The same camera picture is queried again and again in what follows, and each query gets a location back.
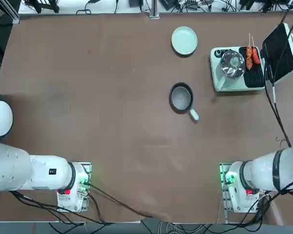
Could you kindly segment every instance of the gray floor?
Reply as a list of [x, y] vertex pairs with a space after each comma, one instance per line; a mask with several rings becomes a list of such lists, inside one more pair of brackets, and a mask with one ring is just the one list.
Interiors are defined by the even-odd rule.
[[[153, 234], [157, 233], [157, 227], [159, 220], [147, 218], [144, 220], [145, 224], [151, 229]], [[60, 232], [65, 232], [72, 226], [53, 223], [53, 226]], [[95, 223], [87, 223], [85, 226], [80, 226], [70, 231], [69, 234], [86, 234], [91, 233], [101, 227], [101, 225]], [[183, 225], [187, 230], [192, 230], [197, 227], [197, 225]], [[213, 225], [211, 228], [214, 232], [221, 232], [226, 230], [228, 226], [226, 225]], [[202, 234], [203, 229], [198, 231], [197, 234]], [[51, 229], [48, 223], [0, 223], [0, 234], [56, 234], [54, 230]], [[117, 223], [108, 227], [104, 227], [101, 231], [97, 232], [99, 234], [150, 234], [150, 232], [141, 224], [129, 224], [129, 223]], [[166, 225], [162, 226], [162, 233], [166, 234]], [[236, 229], [234, 231], [228, 232], [230, 234], [246, 234], [247, 231], [244, 229]], [[293, 234], [292, 227], [277, 227], [270, 225], [263, 225], [261, 229], [257, 232], [258, 234]]]

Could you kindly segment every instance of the brown table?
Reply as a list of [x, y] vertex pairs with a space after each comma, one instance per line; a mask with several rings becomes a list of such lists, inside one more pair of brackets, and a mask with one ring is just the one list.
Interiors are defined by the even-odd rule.
[[[275, 151], [282, 133], [263, 91], [214, 91], [209, 53], [213, 47], [246, 45], [249, 32], [261, 47], [280, 20], [280, 13], [24, 19], [12, 29], [0, 73], [0, 93], [15, 118], [5, 143], [30, 154], [91, 161], [93, 183], [162, 220], [214, 223], [219, 163]], [[198, 36], [189, 58], [177, 56], [170, 44], [182, 25]], [[197, 124], [168, 104], [169, 90], [179, 81], [193, 89]], [[277, 98], [293, 144], [293, 75], [278, 85]], [[26, 194], [56, 204], [54, 191]], [[96, 197], [108, 221], [141, 218]], [[277, 218], [277, 224], [293, 224], [293, 197], [280, 197], [272, 210], [268, 223]], [[97, 217], [93, 205], [85, 215]], [[1, 192], [0, 220], [55, 219]]]

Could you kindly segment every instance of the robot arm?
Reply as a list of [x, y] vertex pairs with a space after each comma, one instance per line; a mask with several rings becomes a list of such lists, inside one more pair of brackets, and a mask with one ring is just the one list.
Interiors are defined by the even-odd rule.
[[[91, 164], [86, 164], [91, 171]], [[0, 144], [0, 191], [56, 190], [59, 207], [79, 212], [87, 208], [89, 186], [84, 183], [89, 180], [82, 163], [58, 156], [29, 155]]]
[[65, 189], [71, 180], [72, 167], [64, 158], [0, 144], [0, 191]]
[[226, 173], [232, 208], [237, 213], [248, 212], [259, 199], [260, 190], [280, 191], [292, 182], [293, 148], [278, 150], [251, 161], [234, 162]]

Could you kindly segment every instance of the white plate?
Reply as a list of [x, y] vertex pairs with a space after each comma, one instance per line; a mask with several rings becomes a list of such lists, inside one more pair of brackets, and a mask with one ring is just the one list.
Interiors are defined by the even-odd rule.
[[192, 29], [182, 26], [176, 28], [172, 33], [171, 43], [175, 51], [179, 54], [189, 55], [197, 46], [197, 37]]

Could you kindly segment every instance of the pan handle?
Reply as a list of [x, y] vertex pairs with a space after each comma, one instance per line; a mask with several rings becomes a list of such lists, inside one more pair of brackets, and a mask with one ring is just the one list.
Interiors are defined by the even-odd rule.
[[199, 120], [199, 115], [196, 113], [196, 111], [194, 109], [191, 108], [190, 114], [194, 120], [196, 120], [196, 121]]

